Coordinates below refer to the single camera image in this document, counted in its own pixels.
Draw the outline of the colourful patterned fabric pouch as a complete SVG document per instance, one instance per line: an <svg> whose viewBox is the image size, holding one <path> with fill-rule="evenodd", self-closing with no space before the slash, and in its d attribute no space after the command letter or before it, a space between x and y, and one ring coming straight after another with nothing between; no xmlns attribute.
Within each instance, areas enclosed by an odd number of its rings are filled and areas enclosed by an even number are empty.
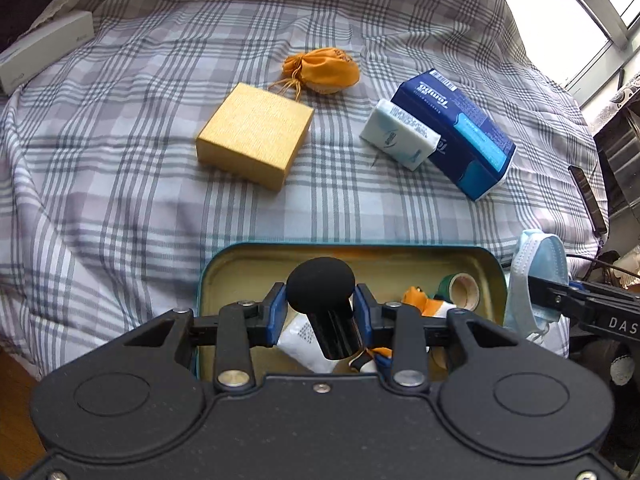
<svg viewBox="0 0 640 480"><path fill-rule="evenodd" d="M410 304L410 306L417 308L422 316L429 316L430 318L444 318L447 311L454 308L454 304L444 300L432 299L420 287L416 286L411 286L404 292L402 302ZM389 367L392 356L393 351L391 348L365 348L351 359L348 365L358 373L375 373L378 370Z"/></svg>

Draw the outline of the green tape roll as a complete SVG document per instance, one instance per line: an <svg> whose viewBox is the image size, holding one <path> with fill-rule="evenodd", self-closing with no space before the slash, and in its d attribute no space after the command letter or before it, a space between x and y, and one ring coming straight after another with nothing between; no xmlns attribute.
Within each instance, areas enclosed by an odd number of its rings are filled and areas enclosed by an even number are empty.
<svg viewBox="0 0 640 480"><path fill-rule="evenodd" d="M456 274L446 275L438 284L437 292L435 292L434 298L436 300L442 300L453 304L454 300L452 300L451 286L455 279Z"/></svg>

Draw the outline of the white small tissue pack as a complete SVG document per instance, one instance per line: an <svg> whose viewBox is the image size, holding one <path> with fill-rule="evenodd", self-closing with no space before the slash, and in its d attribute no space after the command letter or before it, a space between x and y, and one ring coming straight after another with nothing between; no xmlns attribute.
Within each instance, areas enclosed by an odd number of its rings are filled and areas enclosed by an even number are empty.
<svg viewBox="0 0 640 480"><path fill-rule="evenodd" d="M386 99L376 103L360 138L411 171L436 151L440 141L437 132Z"/></svg>

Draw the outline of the teal gold metal tin tray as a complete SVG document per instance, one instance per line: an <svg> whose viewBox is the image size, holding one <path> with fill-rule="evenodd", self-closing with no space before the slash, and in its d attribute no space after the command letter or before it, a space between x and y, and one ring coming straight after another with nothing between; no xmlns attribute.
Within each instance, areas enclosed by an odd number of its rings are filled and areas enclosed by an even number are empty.
<svg viewBox="0 0 640 480"><path fill-rule="evenodd" d="M262 300L299 263L317 257L345 261L356 281L367 284L379 302L399 300L411 286L433 295L445 276L470 274L480 285L476 313L497 324L503 322L506 281L502 267L491 252L472 246L236 244L206 266L198 313L213 315L238 300Z"/></svg>

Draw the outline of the blue tissue pack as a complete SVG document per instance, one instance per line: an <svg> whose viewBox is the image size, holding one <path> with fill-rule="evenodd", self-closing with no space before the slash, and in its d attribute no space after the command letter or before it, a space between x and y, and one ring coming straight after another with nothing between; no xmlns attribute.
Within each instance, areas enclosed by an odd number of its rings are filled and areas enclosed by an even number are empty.
<svg viewBox="0 0 640 480"><path fill-rule="evenodd" d="M469 200L480 200L504 180L516 145L438 70L404 81L392 102L440 135L428 159Z"/></svg>

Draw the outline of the gold cardboard box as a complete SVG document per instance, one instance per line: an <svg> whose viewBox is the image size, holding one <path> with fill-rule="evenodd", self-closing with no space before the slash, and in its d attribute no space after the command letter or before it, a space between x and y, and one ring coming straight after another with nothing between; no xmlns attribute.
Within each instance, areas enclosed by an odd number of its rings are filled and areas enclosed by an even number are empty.
<svg viewBox="0 0 640 480"><path fill-rule="evenodd" d="M240 82L196 137L198 161L278 192L313 117L305 104Z"/></svg>

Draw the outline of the orange drawstring pouch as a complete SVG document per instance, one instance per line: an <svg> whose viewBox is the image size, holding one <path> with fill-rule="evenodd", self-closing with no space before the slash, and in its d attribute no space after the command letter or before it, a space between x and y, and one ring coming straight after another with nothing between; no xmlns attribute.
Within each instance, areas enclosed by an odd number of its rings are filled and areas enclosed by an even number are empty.
<svg viewBox="0 0 640 480"><path fill-rule="evenodd" d="M281 77L270 84L283 94L294 91L299 101L303 88L329 96L354 86L360 79L356 61L336 47L314 49L288 56L282 63Z"/></svg>

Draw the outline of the white sachet packet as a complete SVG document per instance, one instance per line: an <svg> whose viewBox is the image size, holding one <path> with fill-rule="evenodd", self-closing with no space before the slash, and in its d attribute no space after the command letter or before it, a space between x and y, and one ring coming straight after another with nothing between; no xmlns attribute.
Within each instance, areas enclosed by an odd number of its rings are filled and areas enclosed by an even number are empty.
<svg viewBox="0 0 640 480"><path fill-rule="evenodd" d="M290 312L280 333L277 348L297 364L317 374L330 374L339 360L327 359L306 315Z"/></svg>

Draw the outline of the grey plaid bed sheet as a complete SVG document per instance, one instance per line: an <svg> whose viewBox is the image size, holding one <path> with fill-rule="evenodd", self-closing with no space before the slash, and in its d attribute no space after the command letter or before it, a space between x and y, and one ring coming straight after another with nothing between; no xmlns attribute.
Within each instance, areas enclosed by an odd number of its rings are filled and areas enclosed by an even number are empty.
<svg viewBox="0 0 640 480"><path fill-rule="evenodd" d="M472 245L509 262L557 235L582 270L602 237L570 175L608 204L575 100L526 56L506 0L66 0L96 36L1 102L1 344L43 376L169 309L246 240ZM240 82L338 47L356 86L314 118L280 192L202 166L195 139ZM468 200L360 140L371 107L436 68L515 142L504 181Z"/></svg>

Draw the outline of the beige tape roll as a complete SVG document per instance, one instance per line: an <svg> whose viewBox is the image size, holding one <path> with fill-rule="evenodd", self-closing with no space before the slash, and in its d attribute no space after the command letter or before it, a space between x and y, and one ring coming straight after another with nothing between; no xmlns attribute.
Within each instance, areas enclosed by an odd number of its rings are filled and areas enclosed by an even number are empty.
<svg viewBox="0 0 640 480"><path fill-rule="evenodd" d="M480 286L470 274L454 274L448 292L450 302L459 308L474 311L480 304Z"/></svg>

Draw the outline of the white vivo phone box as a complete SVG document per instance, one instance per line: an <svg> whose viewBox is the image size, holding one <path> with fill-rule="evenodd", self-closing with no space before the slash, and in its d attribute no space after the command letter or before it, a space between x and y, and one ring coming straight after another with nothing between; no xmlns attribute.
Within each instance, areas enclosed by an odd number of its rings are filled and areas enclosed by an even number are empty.
<svg viewBox="0 0 640 480"><path fill-rule="evenodd" d="M93 37L93 15L89 11L70 12L29 32L1 53L2 96L9 96Z"/></svg>

